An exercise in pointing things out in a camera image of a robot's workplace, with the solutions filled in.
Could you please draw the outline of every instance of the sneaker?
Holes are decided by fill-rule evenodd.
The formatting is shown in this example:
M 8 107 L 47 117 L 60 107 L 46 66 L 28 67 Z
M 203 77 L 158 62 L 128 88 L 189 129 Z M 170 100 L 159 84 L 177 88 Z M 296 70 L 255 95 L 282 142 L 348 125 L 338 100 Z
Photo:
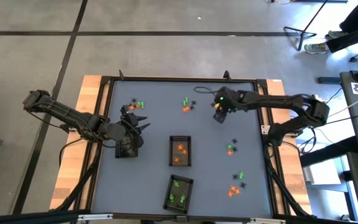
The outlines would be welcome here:
M 343 32 L 343 31 L 332 31 L 332 30 L 328 31 L 328 36 L 332 39 L 340 38 L 347 34 L 348 34 L 347 32 Z
M 328 50 L 326 50 L 326 43 L 321 44 L 305 44 L 303 46 L 306 53 L 308 54 L 325 54 Z

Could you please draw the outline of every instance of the floor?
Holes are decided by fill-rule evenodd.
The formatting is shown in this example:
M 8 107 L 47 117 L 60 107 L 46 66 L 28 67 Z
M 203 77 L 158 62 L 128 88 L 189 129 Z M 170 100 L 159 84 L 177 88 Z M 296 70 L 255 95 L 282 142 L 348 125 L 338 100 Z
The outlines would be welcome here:
M 318 36 L 306 43 L 323 42 L 327 31 L 338 29 L 356 4 L 358 0 L 328 3 L 310 26 Z M 78 16 L 81 5 L 83 17 Z M 295 50 L 298 38 L 282 34 L 283 26 L 304 28 L 320 5 L 283 6 L 269 0 L 0 0 L 0 31 L 5 31 L 0 32 L 0 215 L 12 212 L 40 128 L 40 121 L 22 109 L 28 91 L 53 90 L 59 101 L 75 106 L 83 75 L 117 75 L 121 69 L 127 76 L 221 77 L 229 70 L 233 78 L 281 79 L 289 95 L 327 99 L 339 87 L 319 85 L 316 78 L 358 70 L 358 62 L 347 61 L 358 53 L 358 44 L 335 54 L 308 55 Z M 256 36 L 83 36 L 77 31 L 227 31 Z M 66 138 L 48 129 L 24 213 L 48 209 L 58 152 Z

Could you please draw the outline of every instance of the green object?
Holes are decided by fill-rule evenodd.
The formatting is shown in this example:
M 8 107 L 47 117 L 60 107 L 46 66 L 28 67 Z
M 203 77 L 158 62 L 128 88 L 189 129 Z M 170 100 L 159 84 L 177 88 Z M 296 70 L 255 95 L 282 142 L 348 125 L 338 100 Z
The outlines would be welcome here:
M 180 197 L 180 203 L 183 203 L 186 199 L 186 195 L 181 195 Z

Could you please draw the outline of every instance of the wooden board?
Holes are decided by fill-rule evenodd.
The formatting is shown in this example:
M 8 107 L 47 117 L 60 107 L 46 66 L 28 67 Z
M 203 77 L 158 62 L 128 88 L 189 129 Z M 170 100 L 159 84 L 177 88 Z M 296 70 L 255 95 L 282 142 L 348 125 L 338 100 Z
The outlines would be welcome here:
M 76 110 L 80 112 L 93 113 L 98 97 L 98 91 L 100 86 L 101 76 L 100 75 L 86 75 L 81 86 L 80 95 L 78 97 Z M 283 83 L 281 80 L 267 80 L 268 91 L 271 95 L 284 95 Z M 106 94 L 103 95 L 100 111 L 103 111 L 106 102 Z M 262 110 L 264 114 L 264 121 L 267 121 L 266 110 Z M 273 109 L 273 121 L 276 123 L 283 123 L 290 119 L 288 110 Z M 78 139 L 77 133 L 70 133 L 67 142 Z M 285 138 L 285 141 L 295 144 L 295 139 Z M 68 194 L 73 190 L 75 185 L 80 178 L 81 168 L 83 160 L 85 158 L 86 141 L 82 140 L 76 144 L 68 146 L 65 149 L 62 159 L 62 166 L 60 167 L 55 190 L 53 192 L 52 201 L 50 208 L 58 207 Z M 296 201 L 302 206 L 302 208 L 311 213 L 310 203 L 308 194 L 306 191 L 306 185 L 303 178 L 302 168 L 300 165 L 299 155 L 296 149 L 290 145 L 282 144 L 279 147 L 283 173 L 285 178 L 285 185 L 292 193 Z M 85 207 L 85 200 L 87 198 L 88 185 L 85 186 L 80 208 Z M 283 213 L 283 204 L 281 194 L 277 186 L 275 186 L 275 193 L 278 203 L 279 213 Z

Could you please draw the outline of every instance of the person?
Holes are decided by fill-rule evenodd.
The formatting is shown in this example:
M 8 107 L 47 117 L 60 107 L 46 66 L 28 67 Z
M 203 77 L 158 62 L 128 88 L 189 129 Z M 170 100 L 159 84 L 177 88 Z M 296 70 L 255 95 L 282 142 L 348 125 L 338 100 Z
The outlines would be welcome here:
M 320 44 L 305 44 L 304 49 L 309 54 L 335 53 L 348 46 L 358 43 L 358 5 L 347 16 L 339 27 L 342 31 L 329 31 L 331 40 Z

